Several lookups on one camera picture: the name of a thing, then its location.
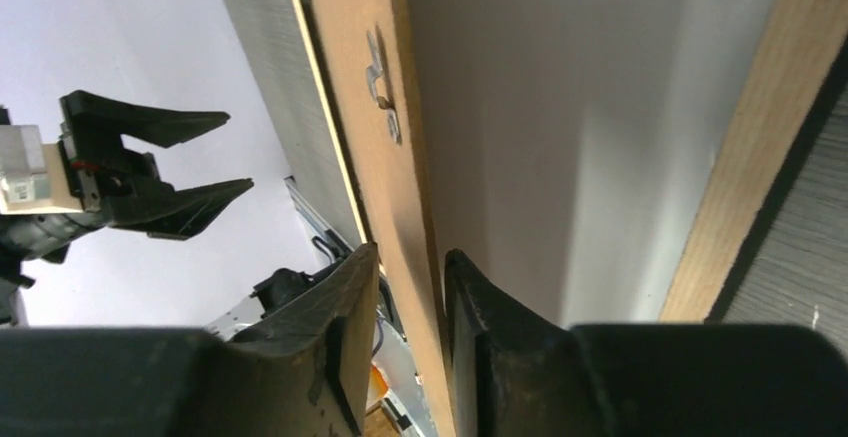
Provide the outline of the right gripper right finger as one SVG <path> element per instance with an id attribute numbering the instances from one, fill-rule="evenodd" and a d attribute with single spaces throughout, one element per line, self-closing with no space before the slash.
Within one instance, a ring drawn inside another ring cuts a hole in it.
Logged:
<path id="1" fill-rule="evenodd" d="M 564 329 L 445 258 L 461 436 L 843 436 L 847 364 L 779 324 Z"/>

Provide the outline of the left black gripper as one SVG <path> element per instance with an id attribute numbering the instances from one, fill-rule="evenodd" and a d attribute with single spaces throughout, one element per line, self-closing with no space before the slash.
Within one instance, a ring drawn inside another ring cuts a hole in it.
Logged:
<path id="1" fill-rule="evenodd" d="M 128 149 L 125 136 L 170 148 L 224 126 L 223 111 L 146 107 L 77 90 L 60 98 L 60 147 L 71 189 L 90 213 L 114 229 L 184 241 L 199 235 L 238 197 L 250 178 L 176 190 L 161 182 L 149 153 Z"/>

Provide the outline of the wooden picture frame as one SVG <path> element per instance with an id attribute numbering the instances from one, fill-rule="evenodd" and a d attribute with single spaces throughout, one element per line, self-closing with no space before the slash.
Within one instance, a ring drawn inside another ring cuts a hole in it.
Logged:
<path id="1" fill-rule="evenodd" d="M 311 0 L 295 1 L 310 39 L 309 54 L 323 80 L 336 148 L 344 155 L 348 192 L 357 207 L 355 232 L 372 239 Z M 773 1 L 657 319 L 695 322 L 706 317 L 846 34 L 847 0 Z"/>

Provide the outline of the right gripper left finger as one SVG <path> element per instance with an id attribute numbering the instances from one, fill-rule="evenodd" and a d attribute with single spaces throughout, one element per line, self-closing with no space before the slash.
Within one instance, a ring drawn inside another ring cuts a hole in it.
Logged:
<path id="1" fill-rule="evenodd" d="M 371 287 L 375 243 L 364 254 Z M 359 436 L 374 325 L 344 412 L 314 349 L 230 342 L 201 328 L 17 328 L 1 333 L 5 436 Z"/>

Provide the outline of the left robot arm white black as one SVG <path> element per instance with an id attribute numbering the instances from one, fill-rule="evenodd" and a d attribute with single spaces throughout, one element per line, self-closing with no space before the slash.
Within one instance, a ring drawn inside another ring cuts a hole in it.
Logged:
<path id="1" fill-rule="evenodd" d="M 104 228 L 184 241 L 202 233 L 250 178 L 177 190 L 151 153 L 125 147 L 134 137 L 171 148 L 224 126 L 223 111 L 147 107 L 76 90 L 59 100 L 57 142 L 1 110 L 1 324 L 23 320 L 21 290 L 34 285 L 22 265 L 65 261 L 71 244 Z"/>

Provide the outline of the brown backing board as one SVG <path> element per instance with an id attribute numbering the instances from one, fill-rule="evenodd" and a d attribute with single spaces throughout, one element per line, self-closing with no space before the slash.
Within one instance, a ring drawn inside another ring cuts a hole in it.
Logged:
<path id="1" fill-rule="evenodd" d="M 456 434 L 407 0 L 311 0 L 371 238 L 438 433 Z"/>

